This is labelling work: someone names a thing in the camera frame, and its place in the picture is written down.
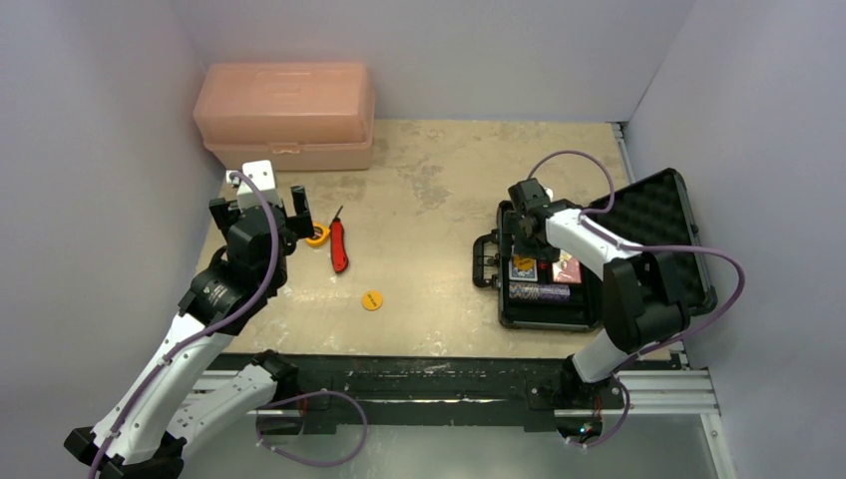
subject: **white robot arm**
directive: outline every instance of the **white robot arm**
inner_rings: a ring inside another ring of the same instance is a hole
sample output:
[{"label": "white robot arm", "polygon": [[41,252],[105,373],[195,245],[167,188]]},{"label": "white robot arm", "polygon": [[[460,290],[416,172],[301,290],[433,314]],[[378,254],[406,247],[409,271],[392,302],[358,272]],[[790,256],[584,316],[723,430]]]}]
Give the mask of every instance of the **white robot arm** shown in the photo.
[{"label": "white robot arm", "polygon": [[[291,188],[296,214],[289,216],[270,162],[244,165],[243,176],[251,185],[238,184],[236,201],[210,202],[226,246],[195,276],[153,358],[106,417],[93,427],[75,429],[65,440],[65,448],[81,462],[97,462],[92,471],[101,470],[103,479],[178,477],[184,454],[279,391],[291,392],[287,378],[295,375],[295,367],[270,351],[257,356],[226,389],[180,409],[201,374],[286,283],[285,257],[296,241],[313,234],[302,187]],[[277,259],[269,253],[273,236]]]},{"label": "white robot arm", "polygon": [[672,253],[639,252],[640,244],[585,218],[572,203],[553,202],[535,179],[513,185],[509,196],[520,217],[516,254],[554,260],[564,248],[603,281],[605,328],[565,362],[565,396],[592,393],[644,346],[687,329],[690,316]]}]

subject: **yellow round disc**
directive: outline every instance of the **yellow round disc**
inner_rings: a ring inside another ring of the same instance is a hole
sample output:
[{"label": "yellow round disc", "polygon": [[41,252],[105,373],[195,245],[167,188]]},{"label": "yellow round disc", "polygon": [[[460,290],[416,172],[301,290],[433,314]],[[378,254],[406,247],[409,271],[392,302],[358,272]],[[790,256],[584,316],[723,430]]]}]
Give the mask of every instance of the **yellow round disc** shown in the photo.
[{"label": "yellow round disc", "polygon": [[382,293],[376,290],[365,292],[361,297],[361,305],[368,311],[375,311],[382,305]]},{"label": "yellow round disc", "polygon": [[531,259],[530,257],[517,256],[516,254],[514,255],[512,261],[514,262],[514,266],[516,266],[520,271],[532,269],[532,266],[535,265],[534,259]]}]

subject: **black carrying case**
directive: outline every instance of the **black carrying case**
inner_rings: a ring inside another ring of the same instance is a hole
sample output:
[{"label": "black carrying case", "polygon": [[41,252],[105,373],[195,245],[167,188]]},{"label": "black carrying case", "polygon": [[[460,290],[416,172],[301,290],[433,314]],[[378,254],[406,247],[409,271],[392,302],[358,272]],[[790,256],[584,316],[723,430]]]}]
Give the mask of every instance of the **black carrying case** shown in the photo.
[{"label": "black carrying case", "polygon": [[[602,208],[608,197],[589,204]],[[616,192],[615,205],[605,215],[589,217],[620,235],[641,244],[699,245],[687,187],[681,174],[671,168]],[[602,282],[580,265],[581,284],[570,284],[570,298],[563,303],[510,299],[509,260],[517,218],[511,202],[497,207],[497,228],[473,244],[473,283],[499,291],[500,323],[509,328],[557,329],[587,332],[600,326]],[[691,315],[714,310],[716,292],[710,283],[702,255],[674,253]],[[538,271],[539,282],[552,282],[550,268]]]}]

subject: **gray wall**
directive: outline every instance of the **gray wall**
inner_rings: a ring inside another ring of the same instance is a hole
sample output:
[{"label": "gray wall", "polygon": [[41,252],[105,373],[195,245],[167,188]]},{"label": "gray wall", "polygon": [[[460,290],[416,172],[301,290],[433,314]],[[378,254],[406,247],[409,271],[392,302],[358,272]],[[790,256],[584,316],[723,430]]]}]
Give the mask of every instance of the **gray wall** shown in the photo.
[{"label": "gray wall", "polygon": [[222,171],[167,1],[2,2],[0,35],[2,475],[84,477],[62,441],[161,340]]},{"label": "gray wall", "polygon": [[835,0],[700,0],[628,130],[637,175],[680,169],[705,242],[748,272],[689,345],[744,478],[843,472],[844,26]]},{"label": "gray wall", "polygon": [[378,114],[627,120],[693,0],[174,0],[206,63],[354,60]]},{"label": "gray wall", "polygon": [[[326,461],[352,450],[360,433],[338,426],[333,435],[273,440]],[[613,441],[588,454],[555,432],[522,427],[371,425],[358,457],[315,468],[256,448],[255,419],[245,416],[198,451],[180,479],[716,479],[707,451],[701,420],[689,415],[633,414]]]}]

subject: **yellow tape measure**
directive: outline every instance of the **yellow tape measure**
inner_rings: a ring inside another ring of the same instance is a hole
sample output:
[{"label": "yellow tape measure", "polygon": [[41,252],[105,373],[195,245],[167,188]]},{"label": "yellow tape measure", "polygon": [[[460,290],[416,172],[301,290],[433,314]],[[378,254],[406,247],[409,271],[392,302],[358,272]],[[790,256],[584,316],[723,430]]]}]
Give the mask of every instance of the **yellow tape measure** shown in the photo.
[{"label": "yellow tape measure", "polygon": [[314,222],[314,235],[311,238],[306,238],[305,243],[311,247],[321,247],[329,240],[329,228],[324,225]]}]

